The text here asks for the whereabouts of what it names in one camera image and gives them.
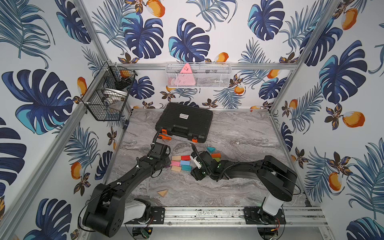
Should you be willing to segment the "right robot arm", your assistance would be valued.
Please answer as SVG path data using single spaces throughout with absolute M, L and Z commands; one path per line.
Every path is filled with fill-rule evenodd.
M 262 213 L 276 216 L 285 202 L 293 199 L 297 183 L 297 173 L 273 156 L 255 162 L 233 162 L 222 160 L 217 162 L 208 152 L 190 155 L 196 167 L 191 175 L 197 181 L 210 177 L 214 181 L 230 179 L 260 180 L 269 191 L 262 203 Z

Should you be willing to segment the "light blue block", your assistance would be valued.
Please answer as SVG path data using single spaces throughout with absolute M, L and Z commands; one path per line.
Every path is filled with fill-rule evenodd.
M 180 161 L 180 165 L 181 166 L 189 166 L 190 165 L 190 161 Z

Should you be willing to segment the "teal rectangular block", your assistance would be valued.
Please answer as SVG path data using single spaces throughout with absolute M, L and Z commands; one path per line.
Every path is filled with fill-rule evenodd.
M 182 171 L 191 172 L 192 166 L 182 165 Z

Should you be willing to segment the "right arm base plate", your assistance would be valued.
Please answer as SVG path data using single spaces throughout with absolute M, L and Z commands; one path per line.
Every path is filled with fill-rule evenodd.
M 286 219 L 282 209 L 273 216 L 263 211 L 262 207 L 244 207 L 244 218 L 247 225 L 285 225 Z

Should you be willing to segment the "teal triangle block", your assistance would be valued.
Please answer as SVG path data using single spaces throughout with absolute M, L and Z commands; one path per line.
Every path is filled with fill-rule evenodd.
M 207 151 L 212 154 L 216 151 L 216 148 L 213 148 L 213 147 L 207 147 Z

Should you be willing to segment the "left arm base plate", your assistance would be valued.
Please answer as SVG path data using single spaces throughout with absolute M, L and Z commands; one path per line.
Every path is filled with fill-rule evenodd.
M 140 224 L 140 225 L 162 225 L 165 218 L 165 208 L 163 207 L 153 207 L 150 202 L 142 199 L 134 199 L 133 203 L 140 203 L 145 205 L 143 214 L 136 219 L 129 221 L 130 224 Z

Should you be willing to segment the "red block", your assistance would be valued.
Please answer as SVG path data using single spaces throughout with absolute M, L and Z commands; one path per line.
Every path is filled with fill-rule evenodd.
M 181 156 L 181 161 L 190 161 L 191 156 Z

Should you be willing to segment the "pink block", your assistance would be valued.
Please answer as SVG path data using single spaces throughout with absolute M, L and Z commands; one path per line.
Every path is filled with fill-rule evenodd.
M 178 161 L 171 161 L 171 166 L 179 167 L 181 164 Z

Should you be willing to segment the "orange block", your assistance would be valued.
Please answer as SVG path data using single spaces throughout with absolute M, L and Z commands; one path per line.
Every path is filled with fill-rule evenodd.
M 220 153 L 211 154 L 211 157 L 212 158 L 221 158 L 221 154 Z

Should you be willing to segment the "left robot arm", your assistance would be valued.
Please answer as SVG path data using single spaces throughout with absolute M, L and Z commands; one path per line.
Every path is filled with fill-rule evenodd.
M 125 175 L 110 184 L 97 185 L 86 206 L 84 216 L 78 221 L 79 226 L 83 225 L 90 231 L 111 238 L 127 222 L 138 221 L 146 224 L 150 221 L 149 202 L 134 199 L 127 205 L 126 200 L 141 182 L 171 164 L 170 152 L 171 148 L 167 145 L 152 144 L 149 153 L 136 158 L 136 166 Z

